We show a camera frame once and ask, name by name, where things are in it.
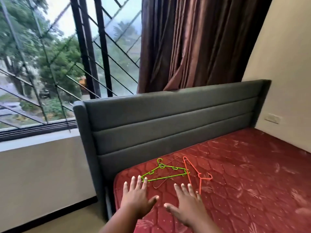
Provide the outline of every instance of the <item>person's left hand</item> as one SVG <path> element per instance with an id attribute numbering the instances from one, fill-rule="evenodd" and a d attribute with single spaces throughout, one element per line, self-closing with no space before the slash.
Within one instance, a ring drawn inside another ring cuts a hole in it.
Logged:
<path id="1" fill-rule="evenodd" d="M 146 177 L 143 184 L 141 176 L 138 176 L 136 184 L 135 182 L 135 177 L 133 176 L 130 184 L 130 190 L 128 190 L 127 182 L 124 183 L 120 209 L 129 207 L 133 209 L 134 213 L 137 215 L 137 218 L 141 219 L 150 212 L 159 199 L 159 196 L 156 195 L 150 200 L 147 199 L 148 181 Z"/>

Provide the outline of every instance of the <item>gray upholstered headboard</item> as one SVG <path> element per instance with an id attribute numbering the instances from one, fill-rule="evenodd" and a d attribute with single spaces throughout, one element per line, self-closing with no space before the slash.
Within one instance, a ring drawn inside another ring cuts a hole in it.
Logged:
<path id="1" fill-rule="evenodd" d="M 269 85 L 256 80 L 75 102 L 97 195 L 126 168 L 254 124 Z"/>

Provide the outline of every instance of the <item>curtain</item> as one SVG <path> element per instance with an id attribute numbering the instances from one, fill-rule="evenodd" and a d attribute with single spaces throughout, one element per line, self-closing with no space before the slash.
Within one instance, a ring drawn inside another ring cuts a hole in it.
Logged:
<path id="1" fill-rule="evenodd" d="M 138 93 L 240 82 L 272 0 L 143 0 Z"/>

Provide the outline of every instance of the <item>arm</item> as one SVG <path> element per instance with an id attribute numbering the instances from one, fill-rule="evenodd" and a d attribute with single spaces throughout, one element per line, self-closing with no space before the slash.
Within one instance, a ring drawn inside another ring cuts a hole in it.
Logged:
<path id="1" fill-rule="evenodd" d="M 99 233 L 133 233 L 137 220 L 143 218 L 150 212 L 159 196 L 147 199 L 147 178 L 142 184 L 141 176 L 132 177 L 130 190 L 127 182 L 123 186 L 123 196 L 120 209 L 112 216 Z"/>
<path id="2" fill-rule="evenodd" d="M 164 207 L 168 212 L 195 233 L 222 233 L 207 214 L 201 196 L 198 192 L 194 193 L 191 184 L 188 184 L 189 192 L 184 184 L 181 184 L 181 189 L 174 184 L 174 188 L 179 200 L 179 208 L 165 203 Z"/>

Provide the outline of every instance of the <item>electrical outlet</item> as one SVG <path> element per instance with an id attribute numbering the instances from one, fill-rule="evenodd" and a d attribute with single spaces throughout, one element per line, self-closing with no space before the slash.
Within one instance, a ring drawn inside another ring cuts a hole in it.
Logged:
<path id="1" fill-rule="evenodd" d="M 276 116 L 274 114 L 267 114 L 264 119 L 269 122 L 280 124 L 282 117 Z"/>

